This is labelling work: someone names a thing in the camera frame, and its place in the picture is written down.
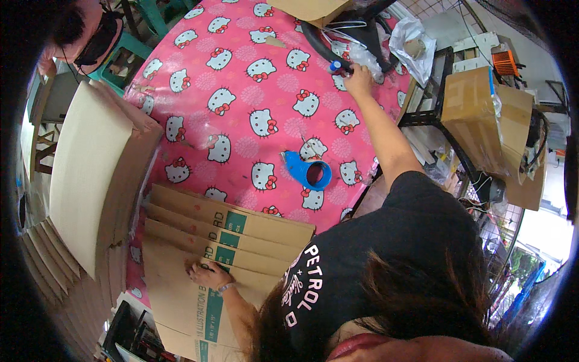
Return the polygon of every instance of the pink tablecloth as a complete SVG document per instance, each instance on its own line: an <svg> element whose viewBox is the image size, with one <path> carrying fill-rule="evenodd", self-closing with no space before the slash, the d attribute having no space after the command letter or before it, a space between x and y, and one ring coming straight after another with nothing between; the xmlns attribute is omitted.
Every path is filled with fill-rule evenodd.
<svg viewBox="0 0 579 362"><path fill-rule="evenodd" d="M265 43L268 36L286 48ZM347 57L345 44L332 48ZM309 222L316 233L337 224L376 161L360 110L327 66L290 15L249 0L203 1L154 49L125 94L166 130L149 182ZM394 119L409 83L398 72L374 90ZM290 176L279 155L286 150L331 166L325 191ZM148 305L140 245L137 234L127 287Z"/></svg>

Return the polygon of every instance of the white plastic bag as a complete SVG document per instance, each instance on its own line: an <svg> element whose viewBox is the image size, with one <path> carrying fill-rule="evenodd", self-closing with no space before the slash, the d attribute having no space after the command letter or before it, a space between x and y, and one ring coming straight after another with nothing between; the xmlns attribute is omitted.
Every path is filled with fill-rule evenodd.
<svg viewBox="0 0 579 362"><path fill-rule="evenodd" d="M426 50L416 60L404 51L404 42L419 38L424 42ZM392 30L390 37L390 51L400 59L400 63L408 69L408 72L416 79L422 88L430 78L433 68L434 52L436 51L436 39L431 39L424 33L424 27L418 19L406 17L400 20Z"/></svg>
<svg viewBox="0 0 579 362"><path fill-rule="evenodd" d="M358 43L351 42L349 47L350 60L359 65L366 65L372 73L374 80L377 83L380 83L381 81L383 82L384 75L382 74L382 68L380 68L380 65L378 65L378 62L376 61L376 57Z"/></svg>

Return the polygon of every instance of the blue tape dispenser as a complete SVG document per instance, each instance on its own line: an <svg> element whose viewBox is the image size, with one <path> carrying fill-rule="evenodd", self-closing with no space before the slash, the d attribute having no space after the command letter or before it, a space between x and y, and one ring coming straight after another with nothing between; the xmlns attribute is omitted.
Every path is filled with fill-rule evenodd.
<svg viewBox="0 0 579 362"><path fill-rule="evenodd" d="M332 180L332 170L329 165L321 160L312 160L309 162L304 162L300 158L299 154L294 151L285 151L280 153L281 158L285 162L289 174L305 188L313 191L323 191L329 182ZM320 167L322 177L314 185L310 184L307 180L307 172L311 167Z"/></svg>

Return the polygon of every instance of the black t-shirt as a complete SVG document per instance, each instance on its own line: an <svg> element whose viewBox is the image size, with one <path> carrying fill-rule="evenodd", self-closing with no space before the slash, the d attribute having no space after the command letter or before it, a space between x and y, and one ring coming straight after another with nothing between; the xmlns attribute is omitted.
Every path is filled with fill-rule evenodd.
<svg viewBox="0 0 579 362"><path fill-rule="evenodd" d="M455 273L468 273L463 262L478 247L475 230L451 194L422 173L401 174L381 209L314 237L287 270L281 311L292 347L325 345L343 323L371 316L360 283L368 251L443 275L448 249L462 266Z"/></svg>

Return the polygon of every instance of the man's hand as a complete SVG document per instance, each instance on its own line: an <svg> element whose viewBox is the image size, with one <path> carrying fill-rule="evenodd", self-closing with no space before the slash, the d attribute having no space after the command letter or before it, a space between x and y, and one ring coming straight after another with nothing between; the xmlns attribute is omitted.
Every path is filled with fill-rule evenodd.
<svg viewBox="0 0 579 362"><path fill-rule="evenodd" d="M363 98L372 97L372 85L374 84L374 78L372 73L366 65L360 67L358 63L352 64L352 69L354 74L351 77L344 79L344 86L346 90L356 102L362 100Z"/></svg>
<svg viewBox="0 0 579 362"><path fill-rule="evenodd" d="M191 269L187 270L187 274L189 274L194 283L218 290L220 287L234 282L233 277L221 269L217 263L210 261L207 265L210 269L202 268L199 264L193 264Z"/></svg>

